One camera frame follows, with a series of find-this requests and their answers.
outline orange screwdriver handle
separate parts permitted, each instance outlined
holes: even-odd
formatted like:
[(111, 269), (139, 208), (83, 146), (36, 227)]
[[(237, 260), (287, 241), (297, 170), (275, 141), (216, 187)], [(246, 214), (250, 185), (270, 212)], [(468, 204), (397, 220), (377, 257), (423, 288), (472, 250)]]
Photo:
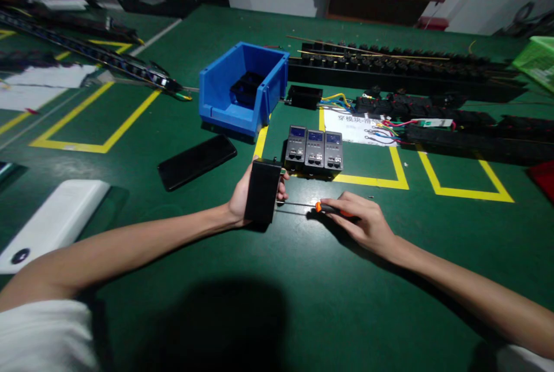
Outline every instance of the orange screwdriver handle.
[(342, 211), (340, 209), (334, 208), (333, 206), (322, 204), (321, 202), (316, 203), (316, 212), (334, 213), (336, 215), (341, 215), (341, 216), (344, 216), (344, 217), (356, 217), (355, 215), (352, 215), (351, 213), (348, 213), (348, 212)]

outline hand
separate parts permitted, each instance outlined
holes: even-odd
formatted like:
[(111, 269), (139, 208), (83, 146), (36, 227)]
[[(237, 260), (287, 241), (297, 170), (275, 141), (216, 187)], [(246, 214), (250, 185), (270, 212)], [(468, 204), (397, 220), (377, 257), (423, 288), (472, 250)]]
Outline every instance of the hand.
[[(248, 198), (248, 186), (250, 185), (250, 173), (252, 173), (252, 163), (246, 169), (246, 173), (242, 179), (237, 183), (235, 187), (235, 192), (231, 197), (231, 200), (227, 204), (229, 206), (229, 211), (236, 219), (235, 227), (242, 227), (251, 221), (244, 219), (244, 211), (246, 210), (246, 199)], [(277, 189), (277, 200), (283, 201), (289, 198), (289, 195), (285, 189), (285, 180), (289, 180), (290, 176), (288, 173), (285, 173), (281, 176), (279, 182), (279, 188)]]
[(362, 247), (386, 260), (396, 261), (402, 245), (392, 233), (379, 205), (348, 191), (338, 199), (321, 199), (321, 203), (358, 216), (360, 221), (354, 224), (342, 216), (327, 214)]

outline black smartphone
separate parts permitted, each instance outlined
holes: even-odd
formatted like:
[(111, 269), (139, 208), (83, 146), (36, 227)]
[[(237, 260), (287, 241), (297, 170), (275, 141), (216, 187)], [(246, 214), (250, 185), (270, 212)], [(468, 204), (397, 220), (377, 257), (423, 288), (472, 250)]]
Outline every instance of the black smartphone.
[(226, 136), (220, 135), (161, 162), (158, 172), (163, 186), (172, 191), (236, 155), (235, 146)]
[(15, 165), (13, 163), (5, 163), (0, 161), (0, 182), (8, 176), (14, 169)]

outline screwdriver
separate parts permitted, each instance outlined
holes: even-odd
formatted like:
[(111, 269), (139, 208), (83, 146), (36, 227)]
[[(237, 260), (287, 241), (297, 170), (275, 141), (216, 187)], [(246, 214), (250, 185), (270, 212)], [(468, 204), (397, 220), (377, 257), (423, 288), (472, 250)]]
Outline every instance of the screwdriver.
[(352, 215), (351, 213), (342, 211), (338, 208), (334, 208), (333, 206), (322, 204), (321, 202), (316, 203), (315, 205), (308, 205), (308, 204), (299, 204), (296, 202), (277, 202), (279, 205), (296, 205), (296, 206), (308, 206), (310, 208), (316, 208), (316, 212), (325, 212), (325, 213), (334, 213), (336, 215), (341, 215), (344, 217), (356, 217), (356, 215)]

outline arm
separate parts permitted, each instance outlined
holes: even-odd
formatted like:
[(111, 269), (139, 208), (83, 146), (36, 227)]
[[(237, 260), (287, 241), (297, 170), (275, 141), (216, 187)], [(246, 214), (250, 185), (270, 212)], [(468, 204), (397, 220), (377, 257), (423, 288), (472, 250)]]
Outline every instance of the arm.
[(394, 235), (372, 201), (350, 192), (338, 200), (321, 201), (361, 218), (353, 224), (329, 215), (362, 247), (429, 280), (507, 340), (554, 359), (554, 313), (550, 310)]
[[(50, 252), (29, 263), (0, 293), (0, 312), (26, 303), (70, 299), (101, 281), (139, 268), (152, 260), (217, 232), (242, 227), (252, 165), (231, 200), (191, 215), (117, 228)], [(285, 200), (281, 181), (277, 199)]]

